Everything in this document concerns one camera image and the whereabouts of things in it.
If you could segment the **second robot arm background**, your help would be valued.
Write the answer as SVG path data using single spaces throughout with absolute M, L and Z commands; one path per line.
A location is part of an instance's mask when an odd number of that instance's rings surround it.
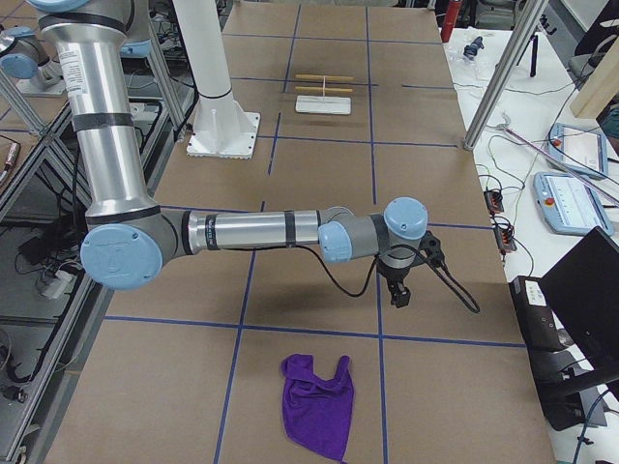
M 62 97 L 66 90 L 60 65 L 26 26 L 1 31 L 1 69 L 16 80 L 17 89 L 26 96 Z

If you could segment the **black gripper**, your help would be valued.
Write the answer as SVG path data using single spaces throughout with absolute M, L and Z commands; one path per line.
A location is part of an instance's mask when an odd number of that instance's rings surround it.
M 391 305 L 394 307 L 406 307 L 410 303 L 411 292 L 405 285 L 405 278 L 408 276 L 410 269 L 393 268 L 385 263 L 379 263 L 377 270 L 387 282 L 388 289 L 391 293 Z

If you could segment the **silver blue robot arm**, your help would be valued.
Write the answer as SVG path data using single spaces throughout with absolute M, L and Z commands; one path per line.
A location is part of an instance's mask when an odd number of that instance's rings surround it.
M 91 191 L 80 248 L 90 277 L 129 290 L 152 281 L 169 261 L 203 250 L 303 248 L 325 265 L 371 257 L 393 305 L 409 303 L 405 277 L 428 264 L 437 245 L 422 203 L 400 197 L 364 217 L 343 207 L 242 214 L 161 207 L 146 188 L 121 63 L 122 47 L 148 34 L 147 3 L 38 1 L 35 9 L 58 53 Z

